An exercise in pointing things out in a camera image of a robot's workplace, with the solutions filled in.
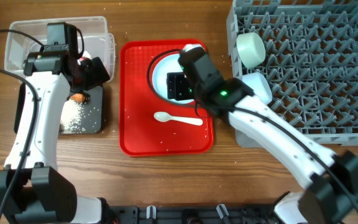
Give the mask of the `green bowl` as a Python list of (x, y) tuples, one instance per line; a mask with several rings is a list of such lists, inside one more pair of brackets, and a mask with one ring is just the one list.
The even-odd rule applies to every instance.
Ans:
[(238, 35), (236, 44), (240, 60), (246, 68), (254, 68), (265, 60), (264, 42), (255, 32)]

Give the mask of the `light blue plate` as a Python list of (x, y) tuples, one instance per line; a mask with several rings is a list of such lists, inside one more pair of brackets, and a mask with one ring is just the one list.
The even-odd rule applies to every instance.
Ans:
[(194, 102), (194, 100), (175, 100), (168, 99), (167, 93), (167, 74), (171, 72), (182, 72), (180, 64), (178, 63), (179, 54), (164, 55), (162, 59), (156, 64), (152, 72), (152, 84), (155, 91), (164, 100), (172, 103), (185, 105)]

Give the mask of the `light blue bowl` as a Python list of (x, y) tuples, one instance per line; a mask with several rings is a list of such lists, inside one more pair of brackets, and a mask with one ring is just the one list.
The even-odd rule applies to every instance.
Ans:
[(249, 73), (242, 76), (242, 81), (251, 87), (261, 101), (268, 105), (272, 101), (272, 91), (267, 79), (259, 72)]

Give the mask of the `white napkin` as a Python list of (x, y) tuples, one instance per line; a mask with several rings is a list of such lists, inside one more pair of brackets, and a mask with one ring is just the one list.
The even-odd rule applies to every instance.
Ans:
[(86, 51), (86, 50), (83, 52), (82, 57), (92, 59), (92, 56), (91, 56), (91, 55), (88, 53), (88, 51)]

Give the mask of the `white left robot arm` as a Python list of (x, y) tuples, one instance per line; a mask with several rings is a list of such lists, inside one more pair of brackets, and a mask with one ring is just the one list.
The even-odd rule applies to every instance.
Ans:
[(49, 23), (47, 41), (24, 60), (16, 139), (0, 170), (0, 219), (9, 223), (116, 223), (104, 198), (77, 194), (58, 172), (63, 106), (76, 93), (102, 87), (110, 75), (100, 58), (85, 58), (81, 31)]

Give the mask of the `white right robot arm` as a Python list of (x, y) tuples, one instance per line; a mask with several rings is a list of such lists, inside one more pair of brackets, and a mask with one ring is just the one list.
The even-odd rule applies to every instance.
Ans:
[(259, 143), (294, 176), (301, 193), (288, 193), (273, 212), (284, 223), (342, 223), (358, 214), (358, 157), (337, 155), (288, 124), (243, 81), (224, 79), (202, 47), (179, 49), (185, 93), (210, 116), (225, 120)]

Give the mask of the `orange carrot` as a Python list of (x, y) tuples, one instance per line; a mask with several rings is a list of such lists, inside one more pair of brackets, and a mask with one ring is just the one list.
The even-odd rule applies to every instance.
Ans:
[(84, 103), (86, 101), (86, 96), (82, 93), (75, 93), (70, 99), (77, 103)]

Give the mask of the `white plastic spoon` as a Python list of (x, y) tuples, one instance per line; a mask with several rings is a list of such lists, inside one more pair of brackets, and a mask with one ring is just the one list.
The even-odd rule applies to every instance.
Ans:
[(158, 111), (154, 113), (154, 118), (160, 122), (167, 121), (178, 121), (181, 123), (192, 124), (195, 126), (201, 126), (203, 124), (203, 120), (199, 118), (189, 118), (189, 117), (181, 117), (181, 116), (172, 116), (167, 112)]

